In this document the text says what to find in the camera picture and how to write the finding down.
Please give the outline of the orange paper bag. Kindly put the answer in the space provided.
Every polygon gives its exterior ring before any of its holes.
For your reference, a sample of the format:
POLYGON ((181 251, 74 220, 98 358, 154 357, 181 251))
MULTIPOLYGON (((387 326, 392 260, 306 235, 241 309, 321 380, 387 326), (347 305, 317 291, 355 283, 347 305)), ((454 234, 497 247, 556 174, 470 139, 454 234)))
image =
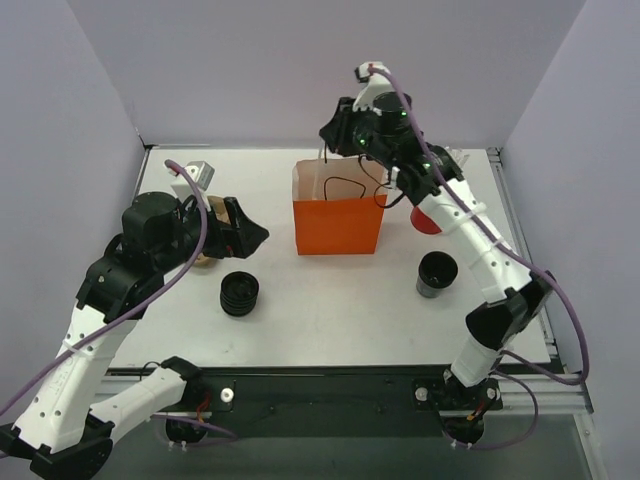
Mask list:
POLYGON ((376 251, 385 170, 358 156, 298 161, 292 170, 295 244, 300 255, 376 251))

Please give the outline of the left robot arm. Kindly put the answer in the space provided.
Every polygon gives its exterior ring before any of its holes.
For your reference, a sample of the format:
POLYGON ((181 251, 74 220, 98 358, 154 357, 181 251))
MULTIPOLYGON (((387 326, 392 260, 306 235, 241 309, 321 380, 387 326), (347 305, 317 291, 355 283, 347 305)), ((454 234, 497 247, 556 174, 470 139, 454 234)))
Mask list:
POLYGON ((91 479, 116 443, 166 407, 190 411, 204 394, 202 371, 171 357, 110 400, 94 397, 115 353, 150 301, 166 290, 165 276, 188 270, 199 254, 214 259, 251 256, 268 238, 234 197, 227 215, 199 210, 194 196, 137 196, 122 215, 122 233, 87 270, 54 369, 29 407, 1 428, 1 450, 26 459, 42 479, 91 479))

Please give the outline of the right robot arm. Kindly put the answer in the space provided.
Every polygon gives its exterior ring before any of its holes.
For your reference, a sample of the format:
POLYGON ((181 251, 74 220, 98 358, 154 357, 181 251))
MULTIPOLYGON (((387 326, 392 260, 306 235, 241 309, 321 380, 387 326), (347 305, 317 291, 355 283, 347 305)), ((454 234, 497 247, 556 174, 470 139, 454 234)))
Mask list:
POLYGON ((371 110, 342 97, 320 137, 343 157, 364 156, 384 167, 416 214, 434 223, 471 271, 483 303, 465 319, 469 336, 449 367, 446 401, 464 408, 477 399, 479 385, 503 350, 542 310, 552 288, 545 274, 511 259, 508 244, 471 192, 462 170, 443 147, 421 145, 395 93, 383 93, 371 110))

